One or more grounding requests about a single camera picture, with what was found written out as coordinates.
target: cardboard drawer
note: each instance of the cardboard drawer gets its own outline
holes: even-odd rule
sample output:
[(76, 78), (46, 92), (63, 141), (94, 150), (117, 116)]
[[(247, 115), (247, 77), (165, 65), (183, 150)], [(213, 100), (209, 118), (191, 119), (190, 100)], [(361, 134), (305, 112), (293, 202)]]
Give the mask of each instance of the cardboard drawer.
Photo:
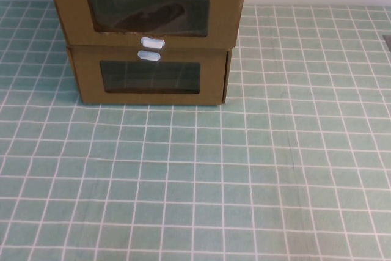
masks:
[(124, 47), (68, 47), (83, 102), (218, 105), (231, 51), (164, 50), (159, 61)]
[(69, 45), (235, 47), (243, 0), (54, 0)]

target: cardboard edge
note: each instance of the cardboard edge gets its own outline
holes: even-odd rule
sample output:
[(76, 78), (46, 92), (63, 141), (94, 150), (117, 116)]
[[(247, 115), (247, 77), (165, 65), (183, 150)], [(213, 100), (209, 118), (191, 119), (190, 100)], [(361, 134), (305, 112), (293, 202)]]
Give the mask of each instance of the cardboard edge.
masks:
[(65, 31), (64, 24), (62, 22), (61, 14), (60, 14), (59, 8), (57, 6), (57, 1), (53, 0), (53, 3), (54, 3), (54, 6), (56, 7), (57, 16), (58, 16), (59, 21), (60, 21), (60, 25), (61, 25), (61, 28), (62, 28), (62, 33), (64, 34), (65, 41), (66, 41), (67, 44), (69, 44), (70, 42), (69, 42), (69, 39), (68, 39), (67, 32)]
[(232, 50), (229, 50), (227, 52), (227, 61), (225, 64), (225, 80), (224, 80), (224, 90), (222, 93), (222, 104), (225, 104), (225, 100), (227, 98), (228, 79), (230, 76), (230, 68), (231, 68), (231, 57), (232, 57)]
[(81, 91), (80, 91), (78, 74), (76, 73), (76, 67), (75, 67), (75, 63), (73, 61), (73, 57), (72, 57), (72, 51), (71, 51), (71, 48), (69, 46), (67, 46), (67, 54), (68, 54), (69, 63), (71, 64), (71, 68), (72, 68), (72, 71), (73, 71), (73, 76), (75, 77), (76, 84), (78, 85), (78, 90), (79, 90), (80, 97), (83, 99), (83, 97), (81, 95)]
[(238, 39), (238, 36), (239, 36), (240, 19), (241, 19), (242, 12), (243, 12), (243, 5), (244, 5), (244, 0), (241, 0), (241, 2), (240, 2), (240, 4), (239, 4), (240, 15), (239, 15), (239, 21), (238, 21), (238, 24), (237, 24), (238, 30), (236, 31), (235, 42), (236, 42), (236, 40)]

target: clear plastic window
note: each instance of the clear plastic window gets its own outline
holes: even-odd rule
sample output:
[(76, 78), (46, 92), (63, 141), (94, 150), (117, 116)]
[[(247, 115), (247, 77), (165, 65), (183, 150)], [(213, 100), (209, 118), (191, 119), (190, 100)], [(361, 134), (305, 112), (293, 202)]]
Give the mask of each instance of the clear plastic window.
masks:
[(206, 37), (209, 0), (88, 0), (97, 32)]
[(199, 94), (197, 62), (101, 61), (107, 93)]

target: white pull tab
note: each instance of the white pull tab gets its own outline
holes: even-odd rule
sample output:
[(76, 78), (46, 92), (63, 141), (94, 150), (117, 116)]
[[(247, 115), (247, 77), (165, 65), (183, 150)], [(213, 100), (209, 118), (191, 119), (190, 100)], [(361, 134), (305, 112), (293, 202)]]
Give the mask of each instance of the white pull tab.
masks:
[(166, 44), (164, 40), (161, 39), (153, 39), (149, 37), (142, 37), (141, 38), (141, 44), (142, 46), (146, 48), (153, 48), (153, 49), (161, 49)]
[(139, 58), (145, 60), (145, 61), (158, 61), (160, 60), (160, 54), (157, 52), (150, 52), (150, 51), (144, 51), (141, 50), (137, 53)]

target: green tiled surface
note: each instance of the green tiled surface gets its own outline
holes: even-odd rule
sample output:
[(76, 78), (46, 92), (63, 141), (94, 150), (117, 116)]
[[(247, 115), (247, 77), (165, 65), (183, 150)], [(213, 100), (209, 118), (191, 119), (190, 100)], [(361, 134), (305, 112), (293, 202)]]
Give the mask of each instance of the green tiled surface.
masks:
[(0, 261), (391, 260), (389, 7), (243, 9), (227, 104), (81, 103), (0, 2)]

